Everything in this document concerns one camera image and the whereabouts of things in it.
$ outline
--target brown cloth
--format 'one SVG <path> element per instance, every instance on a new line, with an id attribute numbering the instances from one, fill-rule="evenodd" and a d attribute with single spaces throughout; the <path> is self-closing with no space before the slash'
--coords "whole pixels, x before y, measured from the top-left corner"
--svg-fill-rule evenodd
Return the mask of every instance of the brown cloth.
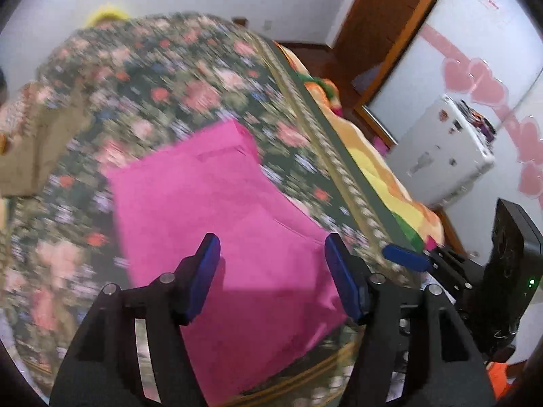
<path id="1" fill-rule="evenodd" d="M 33 110 L 29 133 L 0 156 L 0 196 L 31 196 L 39 191 L 68 142 L 91 120 L 80 89 L 72 94 L 69 107 L 34 104 Z"/>

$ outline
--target wooden floor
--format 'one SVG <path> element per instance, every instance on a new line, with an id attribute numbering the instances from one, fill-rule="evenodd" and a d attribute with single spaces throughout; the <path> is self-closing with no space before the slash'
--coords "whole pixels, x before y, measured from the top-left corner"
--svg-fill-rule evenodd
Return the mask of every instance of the wooden floor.
<path id="1" fill-rule="evenodd" d="M 343 116 L 354 123 L 364 136 L 372 142 L 376 136 L 373 130 L 355 112 L 355 107 L 360 99 L 360 94 L 351 85 L 345 72 L 341 69 L 340 62 L 331 50 L 316 49 L 285 44 L 292 50 L 300 61 L 303 62 L 312 76 L 328 78 L 339 89 L 339 99 L 343 106 Z"/>

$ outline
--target pink cloth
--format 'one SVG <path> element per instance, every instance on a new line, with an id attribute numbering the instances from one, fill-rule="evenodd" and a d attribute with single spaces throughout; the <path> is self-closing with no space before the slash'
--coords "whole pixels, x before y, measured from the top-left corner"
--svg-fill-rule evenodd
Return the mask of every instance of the pink cloth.
<path id="1" fill-rule="evenodd" d="M 205 233 L 221 240 L 203 311 L 182 328 L 209 404 L 276 374 L 345 319 L 324 260 L 326 232 L 262 174 L 257 147 L 237 122 L 108 177 L 135 286 L 173 271 Z"/>

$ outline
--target wooden door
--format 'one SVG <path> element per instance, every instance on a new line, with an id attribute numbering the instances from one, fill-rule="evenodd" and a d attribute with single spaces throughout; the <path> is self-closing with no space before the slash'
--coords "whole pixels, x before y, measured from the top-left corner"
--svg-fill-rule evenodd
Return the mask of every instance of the wooden door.
<path id="1" fill-rule="evenodd" d="M 420 0 L 355 0 L 333 48 L 348 78 L 380 65 Z"/>

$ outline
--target bed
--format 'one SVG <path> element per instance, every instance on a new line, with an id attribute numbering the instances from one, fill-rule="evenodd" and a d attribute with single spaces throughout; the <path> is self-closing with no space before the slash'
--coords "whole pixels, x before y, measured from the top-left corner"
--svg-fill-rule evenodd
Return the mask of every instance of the bed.
<path id="1" fill-rule="evenodd" d="M 108 23 L 55 49 L 0 113 L 14 147 L 36 116 L 83 100 L 92 120 L 67 145 L 43 188 L 2 199 L 0 331 L 44 397 L 77 326 L 102 286 L 131 286 L 118 246 L 103 169 L 219 120 L 254 137 L 264 174 L 303 212 L 375 271 L 418 287 L 420 277 L 384 260 L 389 243 L 422 250 L 443 241 L 438 217 L 411 201 L 362 133 L 333 114 L 288 49 L 223 19 L 197 13 Z M 142 381 L 156 399 L 145 330 L 136 326 Z M 279 374 L 227 405 L 334 405 L 361 332 L 349 323 Z"/>

